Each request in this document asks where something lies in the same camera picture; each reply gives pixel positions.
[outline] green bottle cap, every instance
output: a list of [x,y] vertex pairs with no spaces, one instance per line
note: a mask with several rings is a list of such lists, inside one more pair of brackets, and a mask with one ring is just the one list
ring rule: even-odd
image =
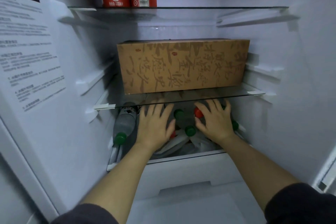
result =
[[196,134],[196,128],[194,126],[187,126],[184,131],[187,136],[194,136]]
[[124,132],[119,132],[117,135],[114,137],[113,142],[117,145],[122,145],[125,143],[127,138],[127,135]]
[[176,109],[174,111],[174,118],[177,120],[181,120],[184,118],[184,111],[182,109]]
[[238,128],[239,128],[238,122],[236,122],[235,120],[232,120],[231,122],[232,122],[233,131],[238,130]]

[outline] cardboard box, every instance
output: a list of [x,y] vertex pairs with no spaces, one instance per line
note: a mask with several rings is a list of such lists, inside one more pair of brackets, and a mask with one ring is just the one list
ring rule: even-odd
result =
[[118,44],[125,94],[239,85],[249,44],[221,38]]

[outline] finger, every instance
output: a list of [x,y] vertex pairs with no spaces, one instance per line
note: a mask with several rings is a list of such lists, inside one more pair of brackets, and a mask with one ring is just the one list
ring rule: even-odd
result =
[[165,110],[163,111],[161,118],[167,123],[168,117],[171,113],[171,111],[173,110],[174,104],[169,104],[167,105],[167,107],[165,108]]
[[197,117],[195,117],[195,125],[203,134],[206,134],[208,129],[204,126],[204,124]]
[[229,102],[229,100],[227,100],[227,99],[225,99],[225,112],[227,112],[227,113],[231,113],[231,104],[230,104],[230,102]]
[[222,108],[222,106],[221,106],[221,103],[219,102],[218,99],[214,99],[213,102],[215,103],[216,108],[217,108],[218,111],[223,110],[223,108]]
[[175,130],[175,119],[173,119],[169,125],[168,125],[168,128],[166,130],[166,139],[168,140],[171,136],[171,134],[174,132]]
[[153,112],[154,112],[154,108],[155,108],[155,104],[151,104],[149,105],[148,107],[148,111],[147,111],[147,115],[146,116],[152,116],[153,115]]
[[145,109],[146,109],[146,106],[143,105],[141,108],[140,108],[140,119],[143,119],[146,117],[145,115]]
[[205,116],[209,116],[210,112],[208,107],[206,107],[205,105],[201,104],[200,102],[195,102],[194,105],[201,110],[201,112],[203,113],[204,117]]
[[212,99],[207,99],[206,102],[208,103],[211,112],[217,111],[215,103],[213,102]]
[[154,115],[160,117],[161,110],[162,110],[163,104],[157,104],[155,109],[154,109]]

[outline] forearm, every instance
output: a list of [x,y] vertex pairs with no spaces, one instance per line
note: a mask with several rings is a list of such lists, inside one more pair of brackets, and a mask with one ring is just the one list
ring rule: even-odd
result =
[[221,146],[235,163],[263,211],[277,192],[288,185],[300,182],[236,135],[223,141]]
[[151,155],[149,150],[136,143],[82,203],[99,205],[109,211],[119,224],[125,224],[141,174]]

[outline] sleeve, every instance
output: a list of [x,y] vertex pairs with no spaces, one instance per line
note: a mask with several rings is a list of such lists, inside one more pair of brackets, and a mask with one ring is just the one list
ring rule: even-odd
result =
[[292,184],[268,202],[265,218],[268,224],[336,223],[336,197],[305,183]]
[[57,217],[51,224],[118,224],[118,222],[102,207],[82,204]]

